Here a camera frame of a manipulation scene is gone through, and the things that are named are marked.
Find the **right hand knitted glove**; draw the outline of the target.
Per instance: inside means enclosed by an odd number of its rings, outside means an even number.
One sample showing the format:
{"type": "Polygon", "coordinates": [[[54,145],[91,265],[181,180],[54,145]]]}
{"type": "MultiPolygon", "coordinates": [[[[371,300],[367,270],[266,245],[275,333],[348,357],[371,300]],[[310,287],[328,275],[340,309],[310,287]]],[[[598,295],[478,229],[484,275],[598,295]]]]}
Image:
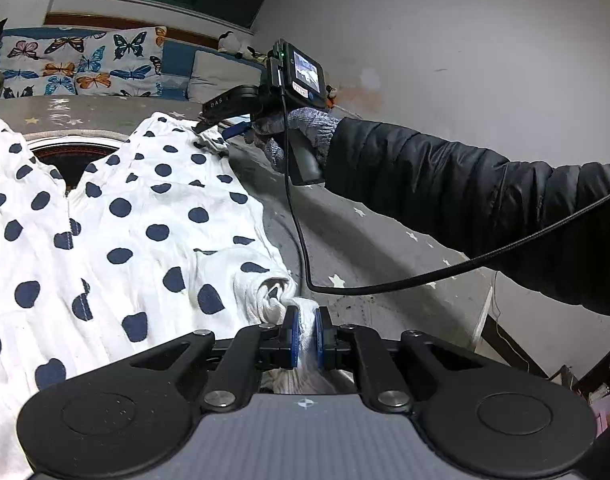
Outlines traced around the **right hand knitted glove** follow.
{"type": "Polygon", "coordinates": [[[323,110],[311,107],[298,108],[286,116],[274,115],[254,122],[252,143],[264,153],[271,168],[283,174],[286,155],[277,137],[280,133],[284,133],[284,129],[299,131],[314,148],[318,165],[324,168],[331,141],[340,122],[340,118],[333,117],[323,110]]]}

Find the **right forearm black jacket sleeve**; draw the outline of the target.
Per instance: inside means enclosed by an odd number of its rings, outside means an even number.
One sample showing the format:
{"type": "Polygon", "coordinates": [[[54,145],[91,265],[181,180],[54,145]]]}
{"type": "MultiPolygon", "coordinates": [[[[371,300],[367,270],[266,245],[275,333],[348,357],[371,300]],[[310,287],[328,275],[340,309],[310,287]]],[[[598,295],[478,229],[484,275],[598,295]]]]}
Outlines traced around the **right forearm black jacket sleeve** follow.
{"type": "Polygon", "coordinates": [[[490,264],[533,292],[610,316],[610,164],[512,162],[486,148],[342,120],[326,188],[469,258],[555,226],[490,264]]]}

